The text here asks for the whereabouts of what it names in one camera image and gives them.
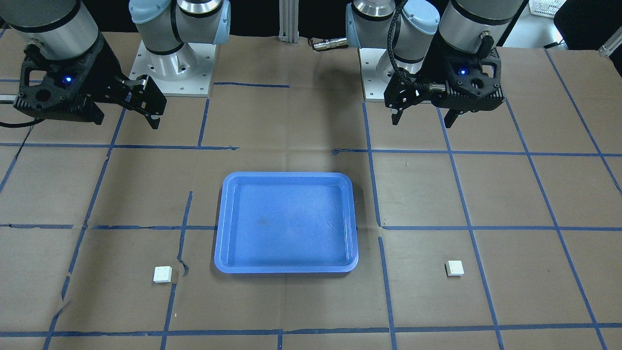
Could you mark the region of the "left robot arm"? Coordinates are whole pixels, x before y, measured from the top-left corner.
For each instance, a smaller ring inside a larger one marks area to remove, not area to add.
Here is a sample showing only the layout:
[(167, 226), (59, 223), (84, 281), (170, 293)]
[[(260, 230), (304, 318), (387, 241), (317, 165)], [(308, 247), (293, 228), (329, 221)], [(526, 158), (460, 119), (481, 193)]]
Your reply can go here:
[(353, 0), (346, 39), (357, 49), (383, 49), (385, 107), (397, 125), (405, 109), (431, 102), (451, 127), (465, 113), (493, 111), (505, 100), (496, 48), (520, 0)]

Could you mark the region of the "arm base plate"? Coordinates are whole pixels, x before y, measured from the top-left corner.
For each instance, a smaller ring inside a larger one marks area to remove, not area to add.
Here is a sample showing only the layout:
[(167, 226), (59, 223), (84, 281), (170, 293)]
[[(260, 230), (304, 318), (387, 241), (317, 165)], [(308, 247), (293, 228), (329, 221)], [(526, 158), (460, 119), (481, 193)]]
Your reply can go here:
[(141, 42), (129, 77), (149, 75), (166, 97), (209, 97), (219, 46), (186, 43), (180, 51), (156, 55)]
[(358, 54), (364, 101), (384, 102), (384, 92), (393, 74), (393, 67), (387, 57), (387, 50), (360, 48)]

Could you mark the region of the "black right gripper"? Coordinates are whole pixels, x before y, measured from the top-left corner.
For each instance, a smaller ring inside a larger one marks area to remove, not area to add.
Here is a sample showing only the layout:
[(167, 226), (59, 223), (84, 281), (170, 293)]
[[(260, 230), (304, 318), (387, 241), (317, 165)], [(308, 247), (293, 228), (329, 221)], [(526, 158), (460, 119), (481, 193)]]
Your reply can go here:
[(41, 120), (102, 124), (99, 103), (118, 104), (146, 117), (158, 129), (167, 100), (149, 75), (132, 80), (102, 34), (76, 58), (51, 60), (44, 44), (31, 38), (25, 46), (18, 94), (13, 106)]

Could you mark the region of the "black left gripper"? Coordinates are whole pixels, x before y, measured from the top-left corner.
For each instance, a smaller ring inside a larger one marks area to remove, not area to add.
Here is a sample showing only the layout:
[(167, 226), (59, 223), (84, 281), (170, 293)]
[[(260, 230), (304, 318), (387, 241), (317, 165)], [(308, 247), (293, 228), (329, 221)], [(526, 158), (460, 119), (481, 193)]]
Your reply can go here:
[(412, 74), (399, 68), (384, 92), (392, 125), (398, 125), (404, 109), (429, 101), (449, 109), (444, 116), (446, 129), (460, 113), (491, 111), (504, 99), (501, 60), (491, 34), (475, 36), (474, 52), (456, 49), (435, 34), (420, 71)]

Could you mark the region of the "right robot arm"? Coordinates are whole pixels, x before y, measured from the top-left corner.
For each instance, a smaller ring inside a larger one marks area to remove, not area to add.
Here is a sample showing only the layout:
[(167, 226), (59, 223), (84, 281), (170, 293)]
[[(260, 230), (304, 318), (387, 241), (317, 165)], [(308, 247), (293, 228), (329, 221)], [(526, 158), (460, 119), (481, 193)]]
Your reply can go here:
[(128, 77), (82, 0), (3, 0), (1, 18), (25, 41), (18, 93), (1, 102), (30, 122), (100, 125), (100, 103), (136, 111), (157, 129), (167, 100), (159, 82), (198, 75), (192, 46), (222, 45), (230, 33), (228, 0), (131, 0), (131, 20), (146, 49), (147, 74)]

